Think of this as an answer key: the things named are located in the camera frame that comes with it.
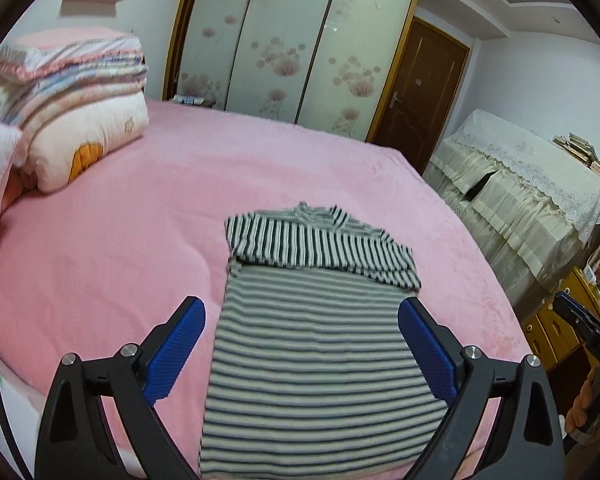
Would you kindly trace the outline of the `right hand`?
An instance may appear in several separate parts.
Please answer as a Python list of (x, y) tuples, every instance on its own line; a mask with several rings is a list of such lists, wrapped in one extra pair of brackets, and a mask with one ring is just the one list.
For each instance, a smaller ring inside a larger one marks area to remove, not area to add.
[(572, 407), (567, 413), (565, 420), (565, 430), (567, 434), (572, 434), (574, 430), (582, 428), (588, 421), (586, 410), (593, 402), (593, 380), (597, 370), (597, 366), (590, 370), (578, 396), (574, 399)]

